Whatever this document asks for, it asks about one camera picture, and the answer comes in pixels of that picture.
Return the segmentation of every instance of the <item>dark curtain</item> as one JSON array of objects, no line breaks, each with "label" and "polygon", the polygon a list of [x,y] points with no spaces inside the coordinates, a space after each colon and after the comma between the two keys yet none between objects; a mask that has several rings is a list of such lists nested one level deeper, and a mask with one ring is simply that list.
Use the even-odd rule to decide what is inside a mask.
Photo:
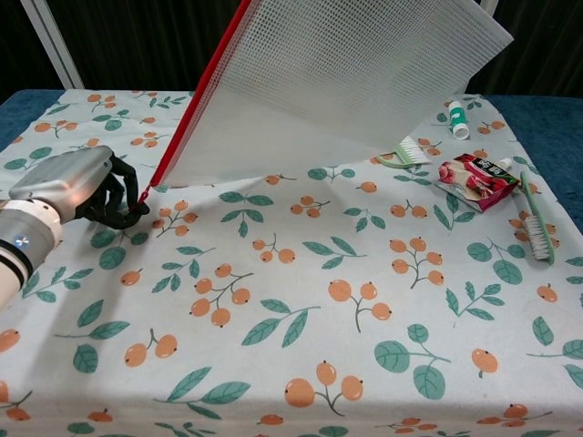
[{"label": "dark curtain", "polygon": [[0,104],[27,88],[62,88],[19,0],[0,0]]},{"label": "dark curtain", "polygon": [[583,97],[583,0],[500,0],[494,18],[515,41],[467,92]]},{"label": "dark curtain", "polygon": [[87,88],[192,90],[239,0],[48,0]]}]

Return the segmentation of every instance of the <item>white toothbrush bristles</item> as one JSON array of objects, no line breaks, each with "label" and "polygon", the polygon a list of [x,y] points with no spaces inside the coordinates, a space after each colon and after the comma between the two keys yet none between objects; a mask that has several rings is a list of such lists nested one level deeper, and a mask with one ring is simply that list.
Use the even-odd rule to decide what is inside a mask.
[{"label": "white toothbrush bristles", "polygon": [[401,141],[400,146],[415,164],[429,164],[431,162],[424,151],[417,146],[417,143],[415,143],[412,138],[406,137]]},{"label": "white toothbrush bristles", "polygon": [[548,243],[537,216],[525,218],[524,223],[535,259],[547,259],[549,255]]}]

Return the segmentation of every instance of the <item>white mesh pouch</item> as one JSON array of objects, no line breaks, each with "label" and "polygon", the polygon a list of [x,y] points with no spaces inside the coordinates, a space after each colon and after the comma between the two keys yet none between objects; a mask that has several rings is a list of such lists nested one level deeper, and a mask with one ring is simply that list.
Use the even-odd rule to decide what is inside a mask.
[{"label": "white mesh pouch", "polygon": [[152,185],[385,153],[511,40],[473,0],[243,0]]}]

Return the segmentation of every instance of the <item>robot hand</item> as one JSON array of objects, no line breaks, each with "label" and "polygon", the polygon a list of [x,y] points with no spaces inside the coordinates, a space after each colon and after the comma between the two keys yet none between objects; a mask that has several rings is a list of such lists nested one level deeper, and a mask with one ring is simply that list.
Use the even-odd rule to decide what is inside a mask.
[{"label": "robot hand", "polygon": [[[129,211],[121,213],[125,190]],[[0,205],[0,309],[60,243],[63,224],[85,218],[125,229],[149,213],[138,203],[136,171],[107,146],[46,159],[10,189],[10,198]]]}]

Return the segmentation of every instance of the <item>tablecloth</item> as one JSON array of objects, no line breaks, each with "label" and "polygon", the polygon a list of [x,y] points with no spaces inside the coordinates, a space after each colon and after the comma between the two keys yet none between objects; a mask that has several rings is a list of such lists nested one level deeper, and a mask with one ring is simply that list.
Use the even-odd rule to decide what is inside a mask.
[{"label": "tablecloth", "polygon": [[[144,187],[189,97],[66,91],[0,188],[98,144]],[[446,107],[411,134],[430,166],[160,187],[133,229],[67,224],[0,315],[0,435],[579,435],[583,239],[494,107],[457,98],[469,141]],[[433,185],[463,152],[530,173],[553,267],[523,196],[478,214]]]}]

